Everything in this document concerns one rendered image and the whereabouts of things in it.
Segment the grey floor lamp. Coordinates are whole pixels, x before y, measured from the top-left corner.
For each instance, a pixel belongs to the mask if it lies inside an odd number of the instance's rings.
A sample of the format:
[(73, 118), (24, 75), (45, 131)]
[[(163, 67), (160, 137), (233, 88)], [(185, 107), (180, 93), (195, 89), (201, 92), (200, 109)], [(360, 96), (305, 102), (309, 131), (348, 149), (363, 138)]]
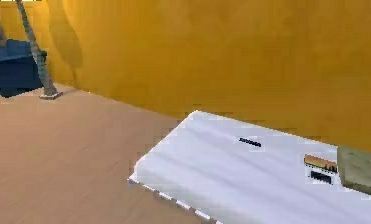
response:
[(22, 0), (15, 0), (15, 3), (21, 15), (25, 34), (30, 44), (32, 57), (37, 65), (38, 76), (43, 85), (43, 93), (39, 96), (39, 98), (43, 100), (54, 100), (60, 97), (62, 92), (59, 92), (53, 83), (46, 65), (45, 57), (43, 56), (43, 51), (37, 43), (36, 36), (27, 17), (26, 9)]

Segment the olive grey cushion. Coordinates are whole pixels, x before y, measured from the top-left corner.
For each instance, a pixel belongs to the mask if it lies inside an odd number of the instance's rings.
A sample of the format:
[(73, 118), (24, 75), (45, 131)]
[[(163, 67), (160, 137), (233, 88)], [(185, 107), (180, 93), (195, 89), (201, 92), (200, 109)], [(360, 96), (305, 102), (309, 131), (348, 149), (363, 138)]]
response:
[(339, 146), (337, 162), (341, 184), (371, 196), (371, 152)]

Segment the black remote control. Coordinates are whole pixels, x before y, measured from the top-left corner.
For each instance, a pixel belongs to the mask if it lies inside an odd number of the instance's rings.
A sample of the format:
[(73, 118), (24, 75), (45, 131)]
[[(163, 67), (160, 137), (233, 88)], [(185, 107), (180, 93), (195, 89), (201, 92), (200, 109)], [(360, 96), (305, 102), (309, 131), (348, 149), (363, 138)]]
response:
[(252, 141), (250, 139), (246, 139), (246, 138), (239, 138), (239, 141), (240, 142), (243, 142), (243, 143), (246, 143), (246, 144), (250, 144), (250, 145), (253, 145), (253, 146), (256, 146), (256, 147), (262, 147), (262, 144), (259, 143), (259, 142), (256, 142), (256, 141)]

